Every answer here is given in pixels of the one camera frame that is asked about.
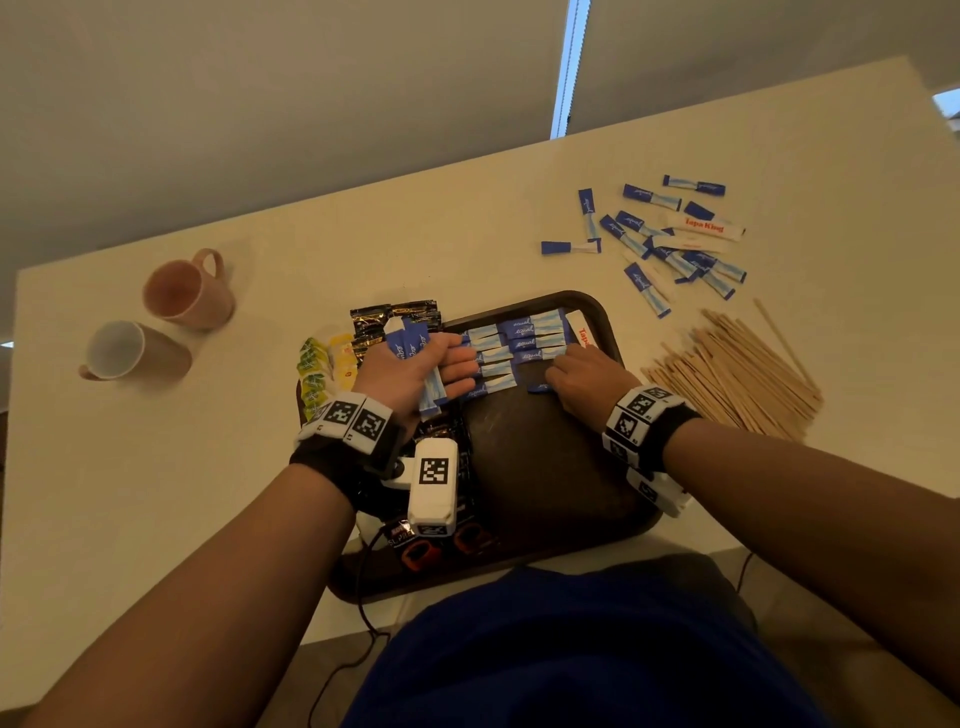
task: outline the mug handle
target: mug handle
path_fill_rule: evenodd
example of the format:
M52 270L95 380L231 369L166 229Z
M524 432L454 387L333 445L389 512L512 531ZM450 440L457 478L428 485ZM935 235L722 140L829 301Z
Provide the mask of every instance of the mug handle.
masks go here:
M87 381L107 381L93 374L85 364L81 364L80 367L77 368L77 374L80 375L81 379L86 379Z
M213 264L217 271L213 277L217 280L223 280L226 271L224 270L224 257L220 255L220 251L215 251L213 248L202 248L197 251L196 255L193 256L193 260L191 262L193 262L193 264L198 268L203 268L204 261L208 255L213 255Z

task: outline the table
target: table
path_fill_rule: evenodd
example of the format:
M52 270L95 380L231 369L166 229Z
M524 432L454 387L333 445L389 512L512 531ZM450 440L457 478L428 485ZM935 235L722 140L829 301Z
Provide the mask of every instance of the table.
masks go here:
M601 212L639 210L621 198L623 183L656 189L664 173L725 183L726 198L701 202L749 227L731 260L750 275L729 303L697 284L656 320L609 237L598 257L540 257L542 239L584 236L578 188L593 187ZM38 700L276 474L298 429L300 343L325 323L347 327L353 306L435 298L455 318L575 288L606 307L636 370L661 341L680 345L703 305L742 316L773 343L751 304L760 296L826 393L811 445L960 495L958 193L960 147L900 59L21 272L0 709ZM230 324L207 336L152 321L140 303L155 266L201 247L223 252L238 301ZM186 342L187 378L159 392L81 381L86 338L116 318ZM556 566L589 570L649 545L710 553L736 540L694 505L633 542ZM392 599L369 614L386 624L411 608ZM304 640L361 629L355 607L327 594Z

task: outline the cable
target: cable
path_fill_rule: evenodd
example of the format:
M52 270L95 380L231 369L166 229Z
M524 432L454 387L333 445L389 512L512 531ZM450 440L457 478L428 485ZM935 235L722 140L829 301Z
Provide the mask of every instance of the cable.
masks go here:
M338 665L329 674L329 676L326 678L326 682L324 683L324 686L320 688L320 692L317 693L317 697L314 699L313 705L310 706L310 713L308 713L306 717L306 728L311 728L313 724L313 714L317 711L317 706L320 705L320 699L324 696L326 689L330 686L330 683L333 681L333 676L336 675L338 672L340 672L340 670L342 669L348 669L351 667L360 667L365 662L367 662L367 658L370 657L371 652L373 652L373 646L376 644L376 640L378 637L387 638L387 641L384 644L384 646L390 643L390 637L391 637L390 633L381 632L380 630L376 629L370 623L370 620L367 619L367 613L363 611L363 597L360 594L360 584L361 584L361 580L363 579L364 567L367 565L367 557L370 555L370 552L373 551L373 545L376 544L377 539L383 536L386 533L386 531L387 531L387 528L386 526L384 526L383 528L381 528L379 531L376 532L376 536L373 537L372 541L370 541L369 544L366 544L364 546L363 553L360 555L360 566L357 568L357 581L356 581L357 609L360 610L360 619L362 619L363 623L367 625L367 632L370 634L370 645L367 647L366 651L364 651L364 653L357 660L353 661L352 663L343 663L342 665Z
M750 563L750 560L754 558L754 553L751 551L747 554L747 558L743 560L743 566L740 567L740 578L736 580L736 592L740 594L740 590L743 589L743 577L747 575L747 564Z

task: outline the blue shirt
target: blue shirt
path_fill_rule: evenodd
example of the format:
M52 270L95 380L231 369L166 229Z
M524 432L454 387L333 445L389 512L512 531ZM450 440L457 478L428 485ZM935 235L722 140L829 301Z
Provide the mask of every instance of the blue shirt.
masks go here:
M394 637L352 726L824 726L771 652L670 584L520 569Z

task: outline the mug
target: mug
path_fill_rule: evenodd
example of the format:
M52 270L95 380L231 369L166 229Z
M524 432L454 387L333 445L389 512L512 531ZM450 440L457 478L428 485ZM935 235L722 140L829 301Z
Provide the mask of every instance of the mug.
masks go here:
M204 268L213 255L216 274ZM171 260L143 284L143 304L158 319L191 328L218 328L233 313L235 301L224 281L224 259L212 248L197 251L193 260Z
M180 378L193 363L190 351L166 334L135 321L103 324L86 345L79 374L90 381L122 376Z

